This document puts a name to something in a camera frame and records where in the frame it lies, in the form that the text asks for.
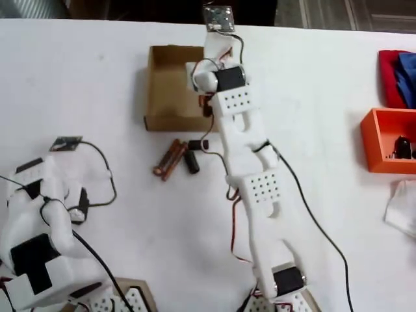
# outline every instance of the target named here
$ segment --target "floor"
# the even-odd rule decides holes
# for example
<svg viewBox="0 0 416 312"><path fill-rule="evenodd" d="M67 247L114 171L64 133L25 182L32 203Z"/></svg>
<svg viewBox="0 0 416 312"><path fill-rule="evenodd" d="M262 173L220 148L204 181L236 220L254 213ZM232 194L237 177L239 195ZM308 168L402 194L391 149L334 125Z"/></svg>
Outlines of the floor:
<svg viewBox="0 0 416 312"><path fill-rule="evenodd" d="M278 0L275 26L416 33L416 0Z"/></svg>

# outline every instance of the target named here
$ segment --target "red cloth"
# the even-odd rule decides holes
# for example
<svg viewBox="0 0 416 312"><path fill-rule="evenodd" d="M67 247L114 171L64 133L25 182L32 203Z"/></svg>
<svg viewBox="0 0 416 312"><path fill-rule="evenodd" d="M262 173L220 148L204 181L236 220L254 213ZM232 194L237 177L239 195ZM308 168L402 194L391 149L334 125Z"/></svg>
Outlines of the red cloth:
<svg viewBox="0 0 416 312"><path fill-rule="evenodd" d="M378 52L378 62L380 63L380 75L382 78L386 105L393 109L407 108L402 97L398 93L395 76L398 54L403 52L407 51L383 50Z"/></svg>

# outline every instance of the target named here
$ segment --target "brown cardboard box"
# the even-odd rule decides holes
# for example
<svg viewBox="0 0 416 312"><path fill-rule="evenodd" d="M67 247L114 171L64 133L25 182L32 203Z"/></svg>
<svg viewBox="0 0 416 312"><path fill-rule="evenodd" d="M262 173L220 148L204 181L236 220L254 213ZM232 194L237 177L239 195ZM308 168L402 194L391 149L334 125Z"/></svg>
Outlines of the brown cardboard box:
<svg viewBox="0 0 416 312"><path fill-rule="evenodd" d="M196 92L187 88L185 63L203 58L203 47L153 46L149 51L148 131L205 132L211 119L202 116Z"/></svg>

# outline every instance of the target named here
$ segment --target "cardboard box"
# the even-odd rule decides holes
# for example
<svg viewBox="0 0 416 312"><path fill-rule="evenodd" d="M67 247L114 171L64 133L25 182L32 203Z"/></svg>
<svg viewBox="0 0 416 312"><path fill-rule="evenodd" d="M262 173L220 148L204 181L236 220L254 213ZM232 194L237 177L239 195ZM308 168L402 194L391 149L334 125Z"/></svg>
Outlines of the cardboard box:
<svg viewBox="0 0 416 312"><path fill-rule="evenodd" d="M203 58L203 47L153 46L149 51L148 131L205 132L211 119L202 116L198 94L187 88L185 63Z"/></svg>
<svg viewBox="0 0 416 312"><path fill-rule="evenodd" d="M370 172L416 174L416 159L392 158L399 136L416 142L416 110L372 109L361 121L361 135Z"/></svg>

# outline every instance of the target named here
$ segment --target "black object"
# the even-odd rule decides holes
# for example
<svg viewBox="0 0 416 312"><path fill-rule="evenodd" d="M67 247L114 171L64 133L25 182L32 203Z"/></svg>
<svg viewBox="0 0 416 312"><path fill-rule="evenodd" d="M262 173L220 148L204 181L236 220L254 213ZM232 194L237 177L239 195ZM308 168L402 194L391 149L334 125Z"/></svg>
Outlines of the black object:
<svg viewBox="0 0 416 312"><path fill-rule="evenodd" d="M278 286L278 296L289 294L305 286L302 273L295 266L274 273L273 278Z"/></svg>
<svg viewBox="0 0 416 312"><path fill-rule="evenodd" d="M29 197L34 200L36 197L40 194L40 183L42 182L42 179L39 179L37 181L34 181L25 187L22 187L26 191L26 193L29 195Z"/></svg>
<svg viewBox="0 0 416 312"><path fill-rule="evenodd" d="M25 171L26 169L32 168L34 166L36 166L37 164L41 164L44 160L42 158L37 158L33 161L29 161L19 167L16 168L16 173L20 173L22 171Z"/></svg>
<svg viewBox="0 0 416 312"><path fill-rule="evenodd" d="M41 234L13 247L10 251L17 276L27 274L34 294L52 287L45 264L60 256L47 234Z"/></svg>
<svg viewBox="0 0 416 312"><path fill-rule="evenodd" d="M400 135L395 142L395 153L397 159L411 159L410 140Z"/></svg>
<svg viewBox="0 0 416 312"><path fill-rule="evenodd" d="M88 285L86 287L78 289L77 291L74 291L73 293L70 294L70 296L74 299L78 299L78 298L80 298L82 296L85 296L86 294L91 293L92 291L96 290L101 285L102 285L102 283L100 283L100 282Z"/></svg>
<svg viewBox="0 0 416 312"><path fill-rule="evenodd" d="M90 207L90 201L88 199L86 189L83 187L81 189L81 195L79 196L79 204L76 207L76 209L80 210L84 214L85 218L84 218L84 221L71 221L71 223L76 224L77 226L84 223L86 221L87 216L88 216L88 208L89 207Z"/></svg>
<svg viewBox="0 0 416 312"><path fill-rule="evenodd" d="M58 136L49 151L75 151L82 139L81 136Z"/></svg>
<svg viewBox="0 0 416 312"><path fill-rule="evenodd" d="M193 151L187 151L183 159L185 160L185 163L187 164L188 170L190 174L197 174L200 171L200 166L195 158L195 153Z"/></svg>
<svg viewBox="0 0 416 312"><path fill-rule="evenodd" d="M202 146L205 150L209 149L209 141L202 141ZM188 150L190 151L200 151L201 150L201 140L191 140L188 142Z"/></svg>
<svg viewBox="0 0 416 312"><path fill-rule="evenodd" d="M240 66L214 71L214 74L218 80L217 92L240 88L246 85Z"/></svg>

